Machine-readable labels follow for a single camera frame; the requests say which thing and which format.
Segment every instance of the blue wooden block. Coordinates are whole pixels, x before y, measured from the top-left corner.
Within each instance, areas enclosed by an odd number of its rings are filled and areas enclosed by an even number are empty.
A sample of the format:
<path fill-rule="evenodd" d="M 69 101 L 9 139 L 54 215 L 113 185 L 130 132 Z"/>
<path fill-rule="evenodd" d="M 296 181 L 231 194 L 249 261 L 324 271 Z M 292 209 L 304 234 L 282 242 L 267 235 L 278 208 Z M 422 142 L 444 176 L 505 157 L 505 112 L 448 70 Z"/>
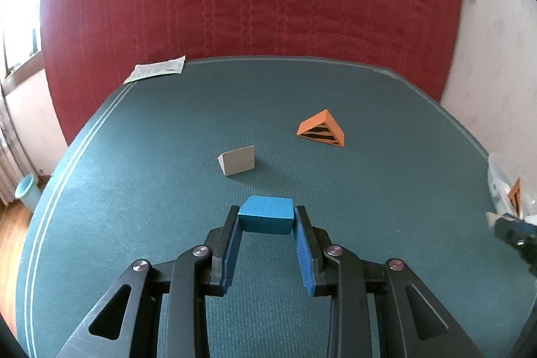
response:
<path fill-rule="evenodd" d="M 244 231 L 259 234 L 290 234 L 293 200 L 285 197 L 250 196 L 238 212 Z"/>

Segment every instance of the wooden floor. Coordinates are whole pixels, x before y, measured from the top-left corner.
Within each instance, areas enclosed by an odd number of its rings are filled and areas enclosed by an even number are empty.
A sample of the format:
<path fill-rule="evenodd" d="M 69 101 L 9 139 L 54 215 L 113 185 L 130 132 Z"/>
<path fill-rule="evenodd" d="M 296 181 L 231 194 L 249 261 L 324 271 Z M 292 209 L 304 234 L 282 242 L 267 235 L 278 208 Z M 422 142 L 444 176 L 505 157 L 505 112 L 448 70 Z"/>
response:
<path fill-rule="evenodd" d="M 15 201 L 0 218 L 0 313 L 15 336 L 15 286 L 31 217 L 22 202 Z"/>

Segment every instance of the silver screw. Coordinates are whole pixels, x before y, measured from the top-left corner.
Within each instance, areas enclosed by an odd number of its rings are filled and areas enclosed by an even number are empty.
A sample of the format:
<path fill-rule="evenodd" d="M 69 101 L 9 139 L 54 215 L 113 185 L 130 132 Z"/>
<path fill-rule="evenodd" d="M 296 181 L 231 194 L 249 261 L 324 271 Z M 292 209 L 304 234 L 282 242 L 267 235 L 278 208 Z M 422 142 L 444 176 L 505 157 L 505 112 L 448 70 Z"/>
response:
<path fill-rule="evenodd" d="M 133 263 L 134 271 L 144 271 L 149 267 L 149 263 L 146 260 L 136 260 Z"/>
<path fill-rule="evenodd" d="M 338 245 L 332 245 L 327 247 L 328 255 L 340 256 L 343 253 L 343 248 Z"/>
<path fill-rule="evenodd" d="M 194 256 L 205 256 L 209 253 L 209 248 L 207 246 L 196 246 L 192 249 Z"/>
<path fill-rule="evenodd" d="M 400 271 L 404 269 L 404 262 L 397 258 L 393 258 L 388 262 L 388 266 L 391 270 Z"/>

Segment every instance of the curtain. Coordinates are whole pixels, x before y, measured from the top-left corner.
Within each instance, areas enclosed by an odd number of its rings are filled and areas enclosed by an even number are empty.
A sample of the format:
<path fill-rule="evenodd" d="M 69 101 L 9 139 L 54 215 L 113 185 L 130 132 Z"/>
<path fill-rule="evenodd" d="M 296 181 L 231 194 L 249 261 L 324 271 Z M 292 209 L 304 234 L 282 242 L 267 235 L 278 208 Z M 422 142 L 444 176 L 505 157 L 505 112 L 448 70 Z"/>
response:
<path fill-rule="evenodd" d="M 37 178 L 13 128 L 4 94 L 0 93 L 0 199 L 7 205 L 14 200 L 19 181 L 28 174 Z"/>

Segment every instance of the window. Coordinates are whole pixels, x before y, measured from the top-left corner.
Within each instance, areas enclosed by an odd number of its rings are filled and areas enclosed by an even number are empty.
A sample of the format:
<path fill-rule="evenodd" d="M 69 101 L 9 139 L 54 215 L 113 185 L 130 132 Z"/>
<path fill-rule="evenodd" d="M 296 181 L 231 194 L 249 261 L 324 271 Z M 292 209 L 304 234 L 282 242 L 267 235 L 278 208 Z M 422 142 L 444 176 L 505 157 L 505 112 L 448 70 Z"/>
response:
<path fill-rule="evenodd" d="M 6 75 L 41 50 L 40 0 L 0 0 L 0 65 Z"/>

